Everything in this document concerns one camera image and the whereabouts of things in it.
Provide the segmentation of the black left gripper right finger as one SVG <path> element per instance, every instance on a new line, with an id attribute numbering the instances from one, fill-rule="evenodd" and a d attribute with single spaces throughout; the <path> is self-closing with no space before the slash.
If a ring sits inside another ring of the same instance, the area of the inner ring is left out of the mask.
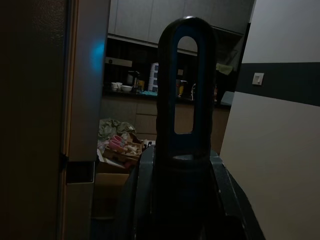
<path id="1" fill-rule="evenodd" d="M 264 233 L 243 189 L 214 151 L 210 153 L 210 162 L 225 215 L 222 222 L 225 238 L 227 240 L 264 240 Z"/>

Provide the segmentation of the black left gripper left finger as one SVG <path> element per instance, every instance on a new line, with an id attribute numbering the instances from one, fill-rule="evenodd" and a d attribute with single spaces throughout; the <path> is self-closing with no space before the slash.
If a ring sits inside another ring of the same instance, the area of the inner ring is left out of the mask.
<path id="1" fill-rule="evenodd" d="M 122 187 L 114 217 L 116 240 L 150 240 L 155 146 L 142 152 Z"/>

